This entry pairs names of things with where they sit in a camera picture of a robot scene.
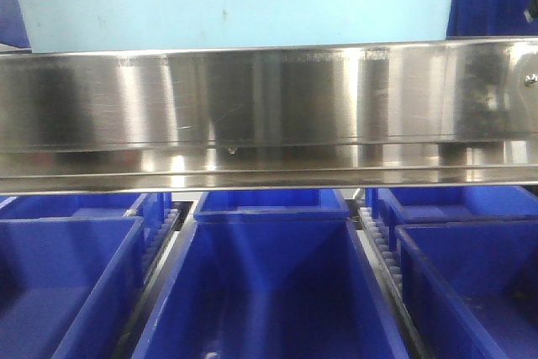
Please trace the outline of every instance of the stainless steel bar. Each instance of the stainless steel bar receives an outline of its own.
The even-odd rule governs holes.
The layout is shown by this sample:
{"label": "stainless steel bar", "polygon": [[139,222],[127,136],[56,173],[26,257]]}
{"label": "stainless steel bar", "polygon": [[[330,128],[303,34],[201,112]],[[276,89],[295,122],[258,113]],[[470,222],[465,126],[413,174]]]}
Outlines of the stainless steel bar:
{"label": "stainless steel bar", "polygon": [[0,55],[0,193],[538,182],[538,38]]}

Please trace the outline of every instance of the scratch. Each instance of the scratch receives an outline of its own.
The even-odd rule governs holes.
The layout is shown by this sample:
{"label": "scratch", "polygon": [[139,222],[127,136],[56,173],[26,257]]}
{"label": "scratch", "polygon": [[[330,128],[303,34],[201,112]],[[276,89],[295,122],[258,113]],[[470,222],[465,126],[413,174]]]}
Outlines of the scratch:
{"label": "scratch", "polygon": [[226,118],[227,116],[233,114],[235,111],[239,110],[239,109],[242,109],[244,106],[244,104],[240,104],[238,105],[237,107],[231,109],[230,111],[228,111],[227,113],[224,113],[223,115],[220,116],[219,119],[216,119],[214,122],[213,122],[213,125],[215,124],[218,124],[220,121],[222,121],[224,118]]}

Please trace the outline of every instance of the blue plastic bin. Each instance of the blue plastic bin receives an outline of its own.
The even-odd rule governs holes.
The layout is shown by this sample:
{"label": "blue plastic bin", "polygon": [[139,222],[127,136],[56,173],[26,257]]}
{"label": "blue plastic bin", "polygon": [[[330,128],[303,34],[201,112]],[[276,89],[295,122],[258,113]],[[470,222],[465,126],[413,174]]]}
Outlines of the blue plastic bin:
{"label": "blue plastic bin", "polygon": [[142,286],[141,225],[0,221],[0,358],[108,357]]}
{"label": "blue plastic bin", "polygon": [[379,188],[377,211],[379,229],[394,251],[397,225],[533,220],[538,198],[509,186]]}
{"label": "blue plastic bin", "polygon": [[196,224],[134,359],[409,359],[342,220]]}
{"label": "blue plastic bin", "polygon": [[172,209],[172,199],[171,199],[171,193],[160,193],[162,197],[162,205],[164,206],[165,210],[170,211]]}
{"label": "blue plastic bin", "polygon": [[372,218],[377,219],[379,212],[377,209],[377,188],[366,188],[364,192],[364,202],[370,208]]}
{"label": "blue plastic bin", "polygon": [[345,219],[349,209],[334,189],[271,189],[205,193],[194,211],[198,222]]}
{"label": "blue plastic bin", "polygon": [[437,359],[538,357],[538,222],[397,228],[403,301]]}
{"label": "blue plastic bin", "polygon": [[166,218],[164,195],[117,193],[9,198],[0,203],[0,219],[140,216],[144,218],[144,237],[149,245]]}

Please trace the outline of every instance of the metal track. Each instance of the metal track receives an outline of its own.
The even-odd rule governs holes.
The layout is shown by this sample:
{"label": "metal track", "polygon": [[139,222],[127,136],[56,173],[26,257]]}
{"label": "metal track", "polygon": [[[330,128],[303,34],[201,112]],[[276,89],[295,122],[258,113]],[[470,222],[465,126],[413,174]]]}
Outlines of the metal track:
{"label": "metal track", "polygon": [[387,290],[386,298],[393,307],[394,317],[400,327],[400,332],[409,350],[409,354],[417,359],[435,359],[420,338],[419,332],[414,327],[413,320],[411,320],[411,316],[405,307],[402,299],[402,275],[400,268],[393,258],[393,253],[388,249],[385,240],[377,231],[377,226],[370,215],[369,208],[361,208],[359,218],[363,224],[367,242],[377,258],[382,279],[381,282]]}
{"label": "metal track", "polygon": [[0,193],[538,182],[538,38],[0,55]]}

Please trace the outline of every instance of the screw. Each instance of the screw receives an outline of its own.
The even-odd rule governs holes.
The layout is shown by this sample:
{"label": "screw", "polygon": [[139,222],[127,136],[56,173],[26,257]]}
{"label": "screw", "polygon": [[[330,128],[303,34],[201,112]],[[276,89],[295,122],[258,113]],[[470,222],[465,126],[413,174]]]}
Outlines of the screw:
{"label": "screw", "polygon": [[538,82],[538,75],[536,73],[532,73],[531,75],[527,75],[525,77],[525,86],[530,87]]}

